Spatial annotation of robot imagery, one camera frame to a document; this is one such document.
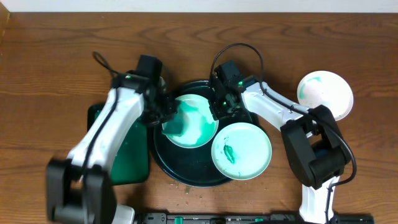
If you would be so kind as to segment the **green scrubbing sponge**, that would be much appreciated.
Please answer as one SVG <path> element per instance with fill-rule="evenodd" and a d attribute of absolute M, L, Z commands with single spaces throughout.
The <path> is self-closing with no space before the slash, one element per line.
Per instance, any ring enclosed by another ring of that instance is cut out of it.
<path fill-rule="evenodd" d="M 164 135 L 168 136 L 181 136 L 185 129 L 184 115 L 175 114 L 174 118 L 163 124 Z"/>

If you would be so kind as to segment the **mint green plate top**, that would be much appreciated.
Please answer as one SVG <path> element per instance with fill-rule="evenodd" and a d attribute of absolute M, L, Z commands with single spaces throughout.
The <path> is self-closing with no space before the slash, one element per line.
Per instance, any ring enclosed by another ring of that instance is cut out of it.
<path fill-rule="evenodd" d="M 180 102 L 176 114 L 184 115 L 185 129 L 181 136 L 164 136 L 182 148 L 205 145 L 213 138 L 219 125 L 219 121 L 213 119 L 208 99 L 196 94 L 187 94 L 177 97 L 176 100 Z"/>

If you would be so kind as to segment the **mint green plate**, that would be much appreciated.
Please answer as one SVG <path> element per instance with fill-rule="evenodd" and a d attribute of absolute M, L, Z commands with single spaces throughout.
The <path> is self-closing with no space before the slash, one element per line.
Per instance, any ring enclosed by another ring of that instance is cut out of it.
<path fill-rule="evenodd" d="M 176 114 L 184 115 L 185 129 L 181 136 L 164 136 L 182 148 L 205 145 L 213 138 L 219 125 L 219 121 L 213 119 L 208 99 L 196 94 L 187 94 L 177 97 L 176 100 L 180 102 Z"/>
<path fill-rule="evenodd" d="M 251 123 L 233 123 L 224 127 L 211 146 L 215 167 L 234 180 L 259 176 L 266 170 L 271 157 L 270 139 L 261 128 Z"/>

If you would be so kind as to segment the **black rectangular water tray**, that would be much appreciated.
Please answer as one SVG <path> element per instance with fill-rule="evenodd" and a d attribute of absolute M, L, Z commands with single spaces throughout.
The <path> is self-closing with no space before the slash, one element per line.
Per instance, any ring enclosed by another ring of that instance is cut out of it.
<path fill-rule="evenodd" d="M 137 119 L 115 157 L 110 178 L 113 185 L 137 184 L 149 176 L 147 128 Z"/>

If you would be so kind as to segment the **white plate with green stain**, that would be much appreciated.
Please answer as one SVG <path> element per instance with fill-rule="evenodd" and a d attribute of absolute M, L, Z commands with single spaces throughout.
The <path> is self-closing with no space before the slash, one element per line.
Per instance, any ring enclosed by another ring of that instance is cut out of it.
<path fill-rule="evenodd" d="M 339 75 L 325 70 L 304 76 L 297 87 L 297 98 L 301 105 L 310 108 L 326 106 L 336 121 L 348 116 L 354 103 L 348 83 Z"/>

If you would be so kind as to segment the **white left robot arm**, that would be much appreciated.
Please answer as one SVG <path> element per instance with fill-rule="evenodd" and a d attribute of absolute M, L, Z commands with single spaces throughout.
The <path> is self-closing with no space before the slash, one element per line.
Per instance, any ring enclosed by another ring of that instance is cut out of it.
<path fill-rule="evenodd" d="M 108 98 L 66 159 L 45 170 L 47 218 L 55 223 L 133 223 L 135 211 L 118 204 L 110 174 L 127 132 L 139 118 L 163 123 L 175 113 L 160 72 L 115 73 Z"/>

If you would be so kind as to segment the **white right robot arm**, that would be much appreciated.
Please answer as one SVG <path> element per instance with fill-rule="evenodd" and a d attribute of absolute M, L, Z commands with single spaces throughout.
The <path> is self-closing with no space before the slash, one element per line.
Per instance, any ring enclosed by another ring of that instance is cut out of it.
<path fill-rule="evenodd" d="M 280 131 L 289 166 L 303 187 L 301 219 L 335 222 L 334 189 L 351 182 L 357 168 L 332 112 L 323 105 L 308 108 L 294 103 L 254 76 L 210 75 L 208 85 L 215 94 L 210 105 L 214 119 L 247 110 Z"/>

